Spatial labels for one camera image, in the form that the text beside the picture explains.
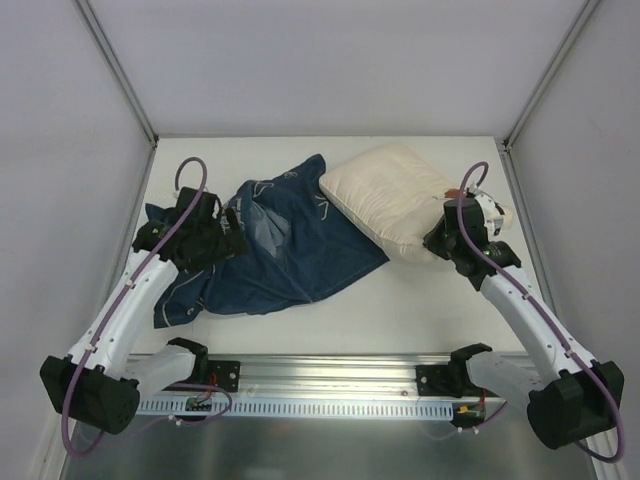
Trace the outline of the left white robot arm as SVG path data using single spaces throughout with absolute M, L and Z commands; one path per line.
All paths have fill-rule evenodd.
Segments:
M 40 378 L 54 410 L 119 434 L 139 404 L 174 383 L 197 390 L 208 381 L 208 350 L 183 338 L 128 366 L 144 318 L 181 273 L 203 273 L 245 253 L 236 213 L 218 197 L 184 187 L 175 207 L 136 235 L 115 291 L 86 333 L 62 358 L 47 357 Z

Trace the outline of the cream white pillow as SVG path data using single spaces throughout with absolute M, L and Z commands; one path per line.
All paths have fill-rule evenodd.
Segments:
M 402 144 L 376 147 L 319 179 L 324 196 L 392 260 L 429 263 L 424 245 L 460 184 Z

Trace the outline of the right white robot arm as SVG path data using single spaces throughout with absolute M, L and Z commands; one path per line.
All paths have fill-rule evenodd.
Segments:
M 489 237 L 487 213 L 497 209 L 480 193 L 445 200 L 424 246 L 452 262 L 502 315 L 534 366 L 525 370 L 477 343 L 451 353 L 440 390 L 454 397 L 491 392 L 526 416 L 549 449 L 620 430 L 624 375 L 571 338 L 533 291 L 521 261 L 503 241 Z

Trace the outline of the blue whale pillowcase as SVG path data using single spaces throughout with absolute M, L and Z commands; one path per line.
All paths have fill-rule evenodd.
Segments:
M 321 192 L 325 171 L 315 154 L 272 179 L 244 182 L 226 205 L 247 253 L 180 273 L 154 306 L 154 327 L 185 325 L 203 311 L 265 315 L 316 303 L 388 262 Z

